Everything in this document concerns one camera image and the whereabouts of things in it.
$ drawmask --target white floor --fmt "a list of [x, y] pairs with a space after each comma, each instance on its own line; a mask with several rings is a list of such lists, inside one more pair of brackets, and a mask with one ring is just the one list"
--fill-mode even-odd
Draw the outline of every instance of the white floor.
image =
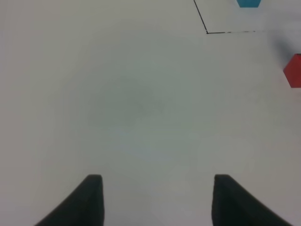
[[206, 35], [193, 0], [1, 1], [0, 224], [94, 173], [107, 226], [210, 226], [219, 173], [300, 225], [299, 37]]

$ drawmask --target red block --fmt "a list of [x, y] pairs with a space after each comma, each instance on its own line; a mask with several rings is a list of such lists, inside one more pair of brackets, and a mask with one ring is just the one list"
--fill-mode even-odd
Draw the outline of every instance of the red block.
[[283, 72], [292, 88], [301, 88], [301, 54], [295, 54]]

